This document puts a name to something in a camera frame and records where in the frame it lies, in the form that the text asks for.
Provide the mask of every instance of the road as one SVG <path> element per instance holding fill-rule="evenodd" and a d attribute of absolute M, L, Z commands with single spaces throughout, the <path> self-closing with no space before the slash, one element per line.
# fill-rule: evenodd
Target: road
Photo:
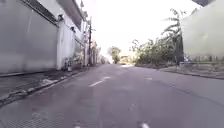
<path fill-rule="evenodd" d="M 223 128 L 223 86 L 103 65 L 1 108 L 0 128 Z"/>

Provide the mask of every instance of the sidewalk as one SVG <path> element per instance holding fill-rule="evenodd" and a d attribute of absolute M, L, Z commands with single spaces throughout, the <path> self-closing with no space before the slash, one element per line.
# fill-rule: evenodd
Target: sidewalk
<path fill-rule="evenodd" d="M 224 72 L 211 72 L 211 71 L 205 71 L 205 70 L 188 70 L 187 68 L 180 68 L 180 67 L 168 67 L 168 68 L 160 69 L 160 71 L 213 78 L 213 79 L 224 79 Z"/>
<path fill-rule="evenodd" d="M 67 71 L 48 71 L 0 77 L 0 107 L 30 93 L 60 82 L 72 75 L 89 70 L 90 67 Z"/>

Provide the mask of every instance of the sky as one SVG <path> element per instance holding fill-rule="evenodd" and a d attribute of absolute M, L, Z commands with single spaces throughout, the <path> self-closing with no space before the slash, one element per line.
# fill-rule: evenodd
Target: sky
<path fill-rule="evenodd" d="M 102 54 L 111 46 L 128 51 L 133 39 L 156 39 L 170 22 L 171 8 L 191 13 L 199 5 L 191 0 L 83 0 L 92 16 L 93 34 Z"/>

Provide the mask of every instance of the utility pole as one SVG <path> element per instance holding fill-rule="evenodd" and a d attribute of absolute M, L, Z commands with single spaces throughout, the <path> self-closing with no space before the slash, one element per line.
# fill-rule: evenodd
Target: utility pole
<path fill-rule="evenodd" d="M 91 60 L 91 40 L 92 40 L 92 19 L 90 19 L 89 22 L 89 65 L 92 66 L 92 60 Z"/>

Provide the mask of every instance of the building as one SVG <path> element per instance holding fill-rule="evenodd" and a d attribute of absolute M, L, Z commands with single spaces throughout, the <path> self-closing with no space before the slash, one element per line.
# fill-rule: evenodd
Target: building
<path fill-rule="evenodd" d="M 0 75 L 83 63 L 84 12 L 75 0 L 0 1 Z"/>
<path fill-rule="evenodd" d="M 192 59 L 224 57 L 224 1 L 194 0 L 203 8 L 181 22 L 184 53 Z"/>

